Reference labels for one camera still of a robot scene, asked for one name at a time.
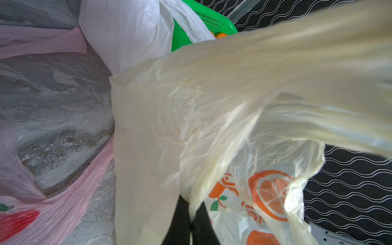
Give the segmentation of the white plastic bag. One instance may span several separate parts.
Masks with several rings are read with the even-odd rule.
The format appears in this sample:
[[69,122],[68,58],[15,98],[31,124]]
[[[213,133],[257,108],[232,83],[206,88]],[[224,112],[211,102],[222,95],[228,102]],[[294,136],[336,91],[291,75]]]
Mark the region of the white plastic bag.
[[79,25],[112,74],[172,50],[175,22],[160,0],[84,0]]

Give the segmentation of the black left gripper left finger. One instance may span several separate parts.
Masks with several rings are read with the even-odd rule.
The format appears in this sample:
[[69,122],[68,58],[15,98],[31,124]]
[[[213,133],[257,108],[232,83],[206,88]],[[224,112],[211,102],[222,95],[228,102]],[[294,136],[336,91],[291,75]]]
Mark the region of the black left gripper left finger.
[[191,224],[188,207],[188,202],[179,195],[170,228],[162,245],[190,245]]

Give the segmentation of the orange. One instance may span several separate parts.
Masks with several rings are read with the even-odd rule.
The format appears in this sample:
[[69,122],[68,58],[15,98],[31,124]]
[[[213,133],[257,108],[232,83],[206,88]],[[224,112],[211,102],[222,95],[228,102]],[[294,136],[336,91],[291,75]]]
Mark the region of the orange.
[[215,35],[215,38],[216,39],[220,39],[220,38],[224,38],[224,37],[227,37],[228,35],[227,34],[225,34],[225,33],[217,33],[216,35]]

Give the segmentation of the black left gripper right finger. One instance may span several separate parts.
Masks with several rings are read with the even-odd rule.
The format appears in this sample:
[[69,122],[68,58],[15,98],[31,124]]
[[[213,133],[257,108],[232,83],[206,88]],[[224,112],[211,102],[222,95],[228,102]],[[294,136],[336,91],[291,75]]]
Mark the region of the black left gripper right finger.
[[191,225],[193,245],[220,245],[213,230],[205,203],[196,212]]

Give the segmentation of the yellow plastic bag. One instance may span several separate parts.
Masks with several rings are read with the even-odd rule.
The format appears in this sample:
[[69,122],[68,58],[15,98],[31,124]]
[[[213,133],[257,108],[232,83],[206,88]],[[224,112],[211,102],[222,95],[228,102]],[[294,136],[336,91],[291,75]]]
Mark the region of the yellow plastic bag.
[[222,245],[315,245],[303,189],[335,145],[392,155],[392,3],[195,43],[111,77],[119,245],[160,245],[179,195]]

